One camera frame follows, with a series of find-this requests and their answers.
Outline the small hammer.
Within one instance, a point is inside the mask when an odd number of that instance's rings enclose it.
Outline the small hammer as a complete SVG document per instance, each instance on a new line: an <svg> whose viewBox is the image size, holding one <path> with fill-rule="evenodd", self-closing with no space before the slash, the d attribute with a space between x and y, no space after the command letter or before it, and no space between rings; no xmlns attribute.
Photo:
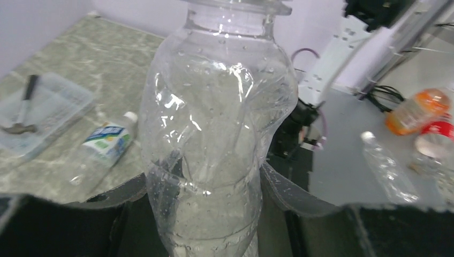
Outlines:
<svg viewBox="0 0 454 257"><path fill-rule="evenodd" d="M7 134L13 134L13 135L20 135L24 133L36 133L37 132L37 127L32 124L32 125L25 125L24 121L27 117L29 107L31 104L31 98L33 95L33 91L35 86L37 85L39 81L39 75L37 74L32 74L29 76L27 86L24 90L22 99L21 99L21 104L19 108L19 113L18 117L16 119L16 122L11 125L10 127L1 127L1 129L6 132Z"/></svg>

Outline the labelled water bottle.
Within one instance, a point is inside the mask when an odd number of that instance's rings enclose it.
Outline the labelled water bottle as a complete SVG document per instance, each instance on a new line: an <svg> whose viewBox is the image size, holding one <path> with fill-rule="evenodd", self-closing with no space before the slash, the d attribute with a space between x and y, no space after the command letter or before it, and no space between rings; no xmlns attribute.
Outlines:
<svg viewBox="0 0 454 257"><path fill-rule="evenodd" d="M119 161L137 135L138 115L128 111L97 127L69 157L64 179L93 188Z"/></svg>

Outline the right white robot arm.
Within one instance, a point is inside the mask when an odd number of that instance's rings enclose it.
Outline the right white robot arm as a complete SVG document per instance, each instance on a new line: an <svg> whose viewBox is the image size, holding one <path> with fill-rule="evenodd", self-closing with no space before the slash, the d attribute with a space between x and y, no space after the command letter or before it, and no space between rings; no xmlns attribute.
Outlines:
<svg viewBox="0 0 454 257"><path fill-rule="evenodd" d="M271 142L269 155L290 157L303 143L318 147L322 136L307 137L320 117L327 91L360 47L382 27L392 27L413 1L346 1L340 28L314 67L298 83L298 103Z"/></svg>

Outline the orange drink bottle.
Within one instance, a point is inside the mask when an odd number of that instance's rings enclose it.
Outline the orange drink bottle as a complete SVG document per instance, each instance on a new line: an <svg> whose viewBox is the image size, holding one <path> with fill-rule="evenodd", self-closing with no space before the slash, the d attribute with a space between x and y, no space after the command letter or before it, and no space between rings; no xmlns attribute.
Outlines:
<svg viewBox="0 0 454 257"><path fill-rule="evenodd" d="M452 87L427 88L388 113L384 123L393 134L408 135L448 112L452 103Z"/></svg>

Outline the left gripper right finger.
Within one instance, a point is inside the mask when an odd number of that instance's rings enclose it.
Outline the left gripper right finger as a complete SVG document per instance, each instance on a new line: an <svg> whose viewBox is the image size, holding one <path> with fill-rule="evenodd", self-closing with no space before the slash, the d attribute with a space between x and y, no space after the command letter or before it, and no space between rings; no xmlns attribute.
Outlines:
<svg viewBox="0 0 454 257"><path fill-rule="evenodd" d="M260 173L262 256L453 256L451 207L334 206L268 164Z"/></svg>

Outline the clear plastic tray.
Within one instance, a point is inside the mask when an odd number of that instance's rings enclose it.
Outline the clear plastic tray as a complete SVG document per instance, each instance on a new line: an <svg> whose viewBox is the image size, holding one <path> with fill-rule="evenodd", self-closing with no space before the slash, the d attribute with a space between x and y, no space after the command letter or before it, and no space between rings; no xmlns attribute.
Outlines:
<svg viewBox="0 0 454 257"><path fill-rule="evenodd" d="M37 132L21 135L1 131L1 150L31 160L45 150L92 107L94 93L59 74L40 76L33 90L25 124Z"/></svg>

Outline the clear bottle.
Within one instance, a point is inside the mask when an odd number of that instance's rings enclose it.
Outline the clear bottle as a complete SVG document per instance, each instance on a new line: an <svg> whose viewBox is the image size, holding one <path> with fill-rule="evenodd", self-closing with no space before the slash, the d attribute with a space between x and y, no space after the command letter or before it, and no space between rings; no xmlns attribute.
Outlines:
<svg viewBox="0 0 454 257"><path fill-rule="evenodd" d="M284 1L189 1L147 73L139 139L170 256L257 256L260 168L298 83L274 38Z"/></svg>

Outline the clear bottle outside table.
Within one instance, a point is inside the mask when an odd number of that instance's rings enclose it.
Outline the clear bottle outside table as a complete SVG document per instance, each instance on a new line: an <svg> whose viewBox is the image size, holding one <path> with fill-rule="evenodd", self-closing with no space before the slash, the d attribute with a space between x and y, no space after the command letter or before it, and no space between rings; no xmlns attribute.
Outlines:
<svg viewBox="0 0 454 257"><path fill-rule="evenodd" d="M388 200L396 204L418 202L418 192L390 150L382 146L370 131L362 132L360 137L364 144L363 155Z"/></svg>

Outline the red label bottle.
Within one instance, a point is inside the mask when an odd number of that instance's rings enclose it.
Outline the red label bottle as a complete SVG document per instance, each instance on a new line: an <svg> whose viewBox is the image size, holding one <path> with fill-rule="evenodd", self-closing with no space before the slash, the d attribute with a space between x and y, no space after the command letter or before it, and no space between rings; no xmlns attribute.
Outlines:
<svg viewBox="0 0 454 257"><path fill-rule="evenodd" d="M436 183L445 202L453 204L453 124L434 121L414 141L412 165Z"/></svg>

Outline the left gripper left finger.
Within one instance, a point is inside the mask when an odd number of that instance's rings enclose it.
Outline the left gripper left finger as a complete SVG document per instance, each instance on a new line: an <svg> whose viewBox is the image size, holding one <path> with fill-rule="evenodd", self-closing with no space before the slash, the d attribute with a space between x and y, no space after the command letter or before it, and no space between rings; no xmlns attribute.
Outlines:
<svg viewBox="0 0 454 257"><path fill-rule="evenodd" d="M155 255L144 175L85 202L1 194L1 256Z"/></svg>

